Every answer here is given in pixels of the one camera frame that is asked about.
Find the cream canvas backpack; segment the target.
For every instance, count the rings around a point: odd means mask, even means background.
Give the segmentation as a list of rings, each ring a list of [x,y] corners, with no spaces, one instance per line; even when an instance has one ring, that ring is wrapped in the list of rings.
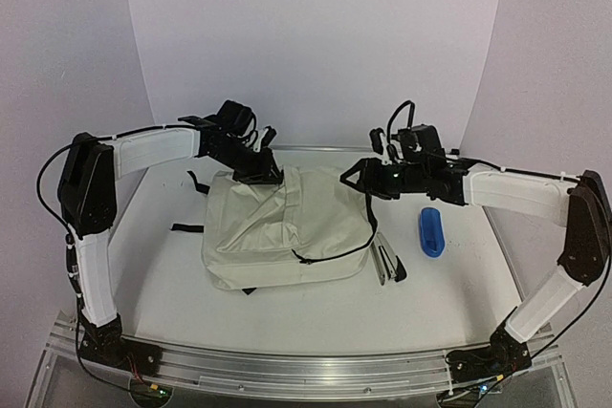
[[[252,290],[335,281],[359,273],[378,232],[370,196],[340,181],[335,167],[286,166],[280,184],[245,184],[229,171],[210,184],[201,256],[219,290]]]

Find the silver black stapler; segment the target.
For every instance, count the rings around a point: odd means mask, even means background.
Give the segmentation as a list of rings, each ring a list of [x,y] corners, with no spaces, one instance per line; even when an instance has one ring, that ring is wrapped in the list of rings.
[[[403,262],[381,232],[375,235],[370,251],[382,287],[389,282],[401,283],[407,279]]]

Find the blue pencil case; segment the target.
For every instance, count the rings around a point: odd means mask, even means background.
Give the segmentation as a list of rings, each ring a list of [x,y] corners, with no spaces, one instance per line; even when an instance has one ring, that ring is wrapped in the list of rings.
[[[434,207],[424,207],[418,223],[422,251],[429,258],[439,258],[446,248],[440,211]]]

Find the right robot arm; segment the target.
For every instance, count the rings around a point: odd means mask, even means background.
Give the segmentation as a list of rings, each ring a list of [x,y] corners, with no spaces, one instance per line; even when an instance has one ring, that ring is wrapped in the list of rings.
[[[414,122],[403,102],[383,128],[370,131],[372,154],[340,180],[369,197],[423,195],[459,207],[480,207],[502,225],[517,223],[538,254],[552,262],[504,322],[503,334],[523,343],[589,287],[611,274],[611,206],[601,176],[545,173],[501,166],[447,151],[438,130]]]

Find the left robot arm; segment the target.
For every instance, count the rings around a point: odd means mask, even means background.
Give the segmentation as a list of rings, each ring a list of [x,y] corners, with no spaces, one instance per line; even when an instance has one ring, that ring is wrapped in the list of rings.
[[[116,135],[76,135],[59,153],[66,157],[52,215],[66,231],[66,261],[82,321],[96,332],[90,345],[109,365],[128,357],[128,344],[109,327],[120,326],[108,247],[117,218],[116,183],[135,172],[171,161],[211,158],[236,181],[276,185],[283,173],[270,147],[271,126],[259,128],[253,110],[227,100],[207,117],[186,116],[174,124]]]

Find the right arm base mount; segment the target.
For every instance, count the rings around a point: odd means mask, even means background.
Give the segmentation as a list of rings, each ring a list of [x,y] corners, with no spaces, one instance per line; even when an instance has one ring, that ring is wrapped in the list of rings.
[[[454,383],[509,376],[532,365],[526,342],[513,338],[506,331],[505,323],[495,329],[488,345],[451,351],[445,356],[445,361]]]

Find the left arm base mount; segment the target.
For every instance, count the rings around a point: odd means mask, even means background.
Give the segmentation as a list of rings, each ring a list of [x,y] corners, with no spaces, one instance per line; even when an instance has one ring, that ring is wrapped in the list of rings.
[[[109,323],[96,326],[83,314],[79,326],[78,356],[88,362],[129,371],[135,376],[155,376],[159,372],[163,349],[155,344],[125,337],[118,314]]]

